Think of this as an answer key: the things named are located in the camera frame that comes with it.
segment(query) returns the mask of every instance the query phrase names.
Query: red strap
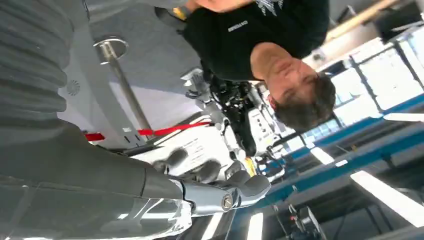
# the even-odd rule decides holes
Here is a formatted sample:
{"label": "red strap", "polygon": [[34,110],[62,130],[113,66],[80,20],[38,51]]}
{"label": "red strap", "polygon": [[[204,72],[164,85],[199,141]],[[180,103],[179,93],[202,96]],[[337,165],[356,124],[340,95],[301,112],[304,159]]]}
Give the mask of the red strap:
{"label": "red strap", "polygon": [[[198,122],[195,124],[183,124],[183,125],[178,125],[178,126],[173,126],[173,127],[169,127],[169,128],[164,128],[164,129],[159,129],[156,131],[153,131],[152,129],[141,129],[138,130],[138,134],[142,135],[142,136],[164,136],[164,135],[168,135],[171,134],[175,131],[178,130],[187,130],[187,129],[191,129],[191,128],[195,128],[195,127],[199,127],[199,126],[213,126],[213,123],[211,122]],[[96,133],[87,133],[85,134],[85,137],[87,138],[87,140],[89,142],[94,142],[94,141],[101,141],[105,139],[105,136],[103,136],[101,133],[96,132]]]}
{"label": "red strap", "polygon": [[97,133],[86,133],[85,138],[87,138],[87,140],[89,142],[105,140],[105,137],[99,132],[97,132]]}

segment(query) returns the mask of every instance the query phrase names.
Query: black t-shirt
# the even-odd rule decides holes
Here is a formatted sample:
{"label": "black t-shirt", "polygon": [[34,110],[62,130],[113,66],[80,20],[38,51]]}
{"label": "black t-shirt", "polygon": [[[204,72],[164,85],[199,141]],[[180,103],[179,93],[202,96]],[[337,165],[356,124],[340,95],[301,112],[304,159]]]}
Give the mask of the black t-shirt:
{"label": "black t-shirt", "polygon": [[253,80],[250,56],[257,44],[275,43],[302,59],[326,38],[329,0],[285,0],[274,9],[276,16],[256,3],[226,13],[200,8],[187,19],[183,36],[218,78]]}

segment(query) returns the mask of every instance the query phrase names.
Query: wooden beam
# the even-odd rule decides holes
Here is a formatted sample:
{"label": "wooden beam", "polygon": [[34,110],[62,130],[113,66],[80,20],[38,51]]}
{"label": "wooden beam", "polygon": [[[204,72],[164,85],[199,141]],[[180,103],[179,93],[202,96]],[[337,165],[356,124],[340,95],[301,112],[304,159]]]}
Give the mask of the wooden beam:
{"label": "wooden beam", "polygon": [[369,21],[375,17],[381,10],[384,10],[402,0],[381,0],[358,15],[354,16],[350,20],[342,23],[336,28],[330,30],[327,34],[325,42],[330,42],[333,39],[336,39],[343,34],[349,32],[350,30],[358,27],[359,25]]}

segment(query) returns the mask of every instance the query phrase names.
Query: metal screw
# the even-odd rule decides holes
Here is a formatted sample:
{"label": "metal screw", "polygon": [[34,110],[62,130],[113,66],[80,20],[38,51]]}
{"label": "metal screw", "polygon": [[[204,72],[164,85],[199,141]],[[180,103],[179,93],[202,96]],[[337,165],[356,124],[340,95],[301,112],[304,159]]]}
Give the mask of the metal screw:
{"label": "metal screw", "polygon": [[233,206],[233,198],[231,195],[225,195],[222,199],[222,208],[224,210],[229,210]]}

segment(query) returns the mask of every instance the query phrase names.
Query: fluorescent light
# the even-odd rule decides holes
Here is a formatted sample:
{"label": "fluorescent light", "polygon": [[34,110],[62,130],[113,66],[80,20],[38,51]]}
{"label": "fluorescent light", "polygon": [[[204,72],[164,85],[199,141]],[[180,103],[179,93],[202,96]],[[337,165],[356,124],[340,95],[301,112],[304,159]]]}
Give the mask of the fluorescent light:
{"label": "fluorescent light", "polygon": [[424,122],[424,113],[390,113],[384,116],[385,120],[404,122]]}
{"label": "fluorescent light", "polygon": [[264,224],[264,214],[262,212],[253,215],[250,218],[249,231],[247,233],[247,240],[261,240],[263,224]]}
{"label": "fluorescent light", "polygon": [[331,164],[335,161],[334,158],[332,158],[330,155],[328,155],[328,153],[326,153],[319,147],[311,149],[310,153],[312,153],[315,158],[317,158],[324,165]]}
{"label": "fluorescent light", "polygon": [[306,147],[308,149],[313,149],[313,148],[315,148],[315,144],[311,142],[311,143],[306,144]]}
{"label": "fluorescent light", "polygon": [[124,219],[126,217],[128,217],[128,213],[124,213],[124,214],[119,215],[118,219]]}
{"label": "fluorescent light", "polygon": [[424,206],[396,191],[366,171],[354,173],[350,177],[415,227],[424,226]]}
{"label": "fluorescent light", "polygon": [[343,160],[343,161],[336,162],[335,166],[340,168],[341,166],[346,165],[346,164],[348,164],[348,161]]}
{"label": "fluorescent light", "polygon": [[217,230],[218,224],[220,223],[222,216],[222,212],[215,213],[215,215],[213,215],[212,219],[209,222],[209,225],[206,228],[206,231],[204,231],[201,240],[209,240],[214,237],[215,230]]}

